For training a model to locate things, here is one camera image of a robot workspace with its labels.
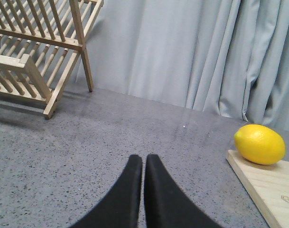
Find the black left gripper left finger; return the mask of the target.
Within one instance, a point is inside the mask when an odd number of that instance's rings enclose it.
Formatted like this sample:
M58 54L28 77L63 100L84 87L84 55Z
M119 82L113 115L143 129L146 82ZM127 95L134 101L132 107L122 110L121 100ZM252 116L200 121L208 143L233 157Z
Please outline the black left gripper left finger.
M136 228L138 226L142 159L131 155L104 198L74 228Z

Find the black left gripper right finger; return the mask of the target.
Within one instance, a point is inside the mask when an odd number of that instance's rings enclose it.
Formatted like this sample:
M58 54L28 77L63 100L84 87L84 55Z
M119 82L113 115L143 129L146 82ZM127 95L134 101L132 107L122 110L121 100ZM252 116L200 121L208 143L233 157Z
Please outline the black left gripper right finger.
M144 205L148 228L219 228L177 186L160 157L147 156Z

